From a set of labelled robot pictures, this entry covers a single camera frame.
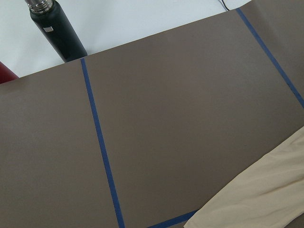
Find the black bottle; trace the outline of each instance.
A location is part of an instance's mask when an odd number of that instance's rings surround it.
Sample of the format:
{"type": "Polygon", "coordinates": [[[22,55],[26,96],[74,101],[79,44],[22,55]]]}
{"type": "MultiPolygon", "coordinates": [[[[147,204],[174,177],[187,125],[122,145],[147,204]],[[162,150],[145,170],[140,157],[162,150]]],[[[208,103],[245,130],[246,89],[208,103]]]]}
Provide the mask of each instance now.
{"type": "Polygon", "coordinates": [[[84,46],[55,0],[25,0],[30,17],[64,62],[87,56],[84,46]]]}

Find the bottle neck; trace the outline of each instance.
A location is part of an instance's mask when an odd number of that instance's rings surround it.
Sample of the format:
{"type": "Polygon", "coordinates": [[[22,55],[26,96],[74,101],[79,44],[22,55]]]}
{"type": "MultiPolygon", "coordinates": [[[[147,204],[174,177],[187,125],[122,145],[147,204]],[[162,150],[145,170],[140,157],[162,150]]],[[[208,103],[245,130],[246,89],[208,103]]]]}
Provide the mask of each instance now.
{"type": "Polygon", "coordinates": [[[35,14],[43,14],[53,6],[53,0],[25,0],[29,9],[35,14]]]}

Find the black cable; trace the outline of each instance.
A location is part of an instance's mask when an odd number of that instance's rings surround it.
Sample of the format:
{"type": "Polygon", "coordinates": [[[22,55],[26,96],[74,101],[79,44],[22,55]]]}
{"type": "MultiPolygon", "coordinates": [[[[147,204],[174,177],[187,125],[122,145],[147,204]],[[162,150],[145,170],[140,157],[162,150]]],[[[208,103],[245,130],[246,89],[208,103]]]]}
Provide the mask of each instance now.
{"type": "Polygon", "coordinates": [[[222,0],[222,3],[224,4],[225,9],[229,11],[229,9],[228,9],[228,7],[226,6],[224,0],[222,0]]]}

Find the red object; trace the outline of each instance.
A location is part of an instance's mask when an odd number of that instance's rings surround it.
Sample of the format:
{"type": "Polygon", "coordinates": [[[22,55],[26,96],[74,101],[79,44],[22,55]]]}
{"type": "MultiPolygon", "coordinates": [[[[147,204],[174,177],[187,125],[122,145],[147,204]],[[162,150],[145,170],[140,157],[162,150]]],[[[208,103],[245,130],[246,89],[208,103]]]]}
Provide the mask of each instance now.
{"type": "Polygon", "coordinates": [[[15,80],[17,78],[17,75],[15,75],[10,69],[0,62],[0,84],[15,80]]]}

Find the blue tape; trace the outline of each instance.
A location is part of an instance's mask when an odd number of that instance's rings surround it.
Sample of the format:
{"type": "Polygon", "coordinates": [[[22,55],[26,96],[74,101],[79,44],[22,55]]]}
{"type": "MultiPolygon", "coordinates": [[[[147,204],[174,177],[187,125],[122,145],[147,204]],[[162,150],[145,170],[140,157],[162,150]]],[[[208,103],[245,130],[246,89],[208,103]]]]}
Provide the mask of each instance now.
{"type": "Polygon", "coordinates": [[[169,219],[167,221],[158,223],[158,224],[150,226],[148,228],[167,228],[167,227],[176,225],[178,223],[181,223],[181,222],[189,220],[197,211],[198,210],[195,210],[195,211],[189,212],[187,214],[180,215],[180,216],[175,217],[175,218],[171,218],[171,219],[169,219]]]}
{"type": "Polygon", "coordinates": [[[119,201],[118,201],[118,196],[117,196],[117,192],[116,192],[116,188],[115,188],[115,184],[114,184],[114,180],[113,180],[113,176],[112,176],[110,162],[108,159],[108,155],[106,153],[106,148],[105,148],[105,144],[104,144],[105,141],[104,141],[104,137],[103,137],[103,134],[101,131],[100,123],[99,123],[98,113],[97,113],[97,109],[96,109],[96,105],[95,105],[95,101],[94,101],[94,97],[93,97],[90,79],[89,79],[89,75],[87,73],[86,62],[85,62],[84,58],[80,59],[80,61],[81,61],[82,71],[83,71],[83,74],[85,77],[87,95],[89,97],[89,101],[90,101],[90,105],[91,105],[91,110],[92,110],[92,115],[93,115],[93,119],[94,119],[94,123],[95,123],[95,129],[96,129],[98,141],[99,141],[101,156],[104,161],[105,173],[108,178],[108,183],[109,183],[109,187],[110,187],[112,201],[114,204],[114,209],[115,209],[115,213],[116,213],[118,226],[119,226],[119,228],[124,228],[125,226],[124,226],[123,215],[122,215],[119,201]]]}
{"type": "Polygon", "coordinates": [[[291,82],[291,80],[289,79],[289,77],[287,76],[285,71],[281,68],[281,66],[278,63],[278,61],[276,60],[276,58],[272,55],[270,50],[267,48],[266,44],[263,42],[263,40],[261,39],[261,37],[259,36],[257,31],[254,29],[254,27],[251,25],[249,20],[246,18],[246,16],[242,12],[242,10],[240,8],[237,8],[236,10],[237,10],[237,13],[239,14],[239,16],[242,18],[243,22],[247,25],[247,27],[250,30],[250,32],[252,33],[252,35],[255,37],[255,39],[257,40],[257,42],[261,46],[261,48],[264,50],[264,52],[266,53],[268,58],[271,60],[271,62],[276,67],[276,69],[278,70],[278,72],[280,73],[282,78],[285,80],[285,82],[287,83],[287,85],[289,86],[291,91],[294,93],[295,97],[298,99],[301,106],[304,108],[303,98],[301,97],[301,95],[299,94],[299,92],[297,91],[297,89],[295,88],[294,84],[291,82]]]}

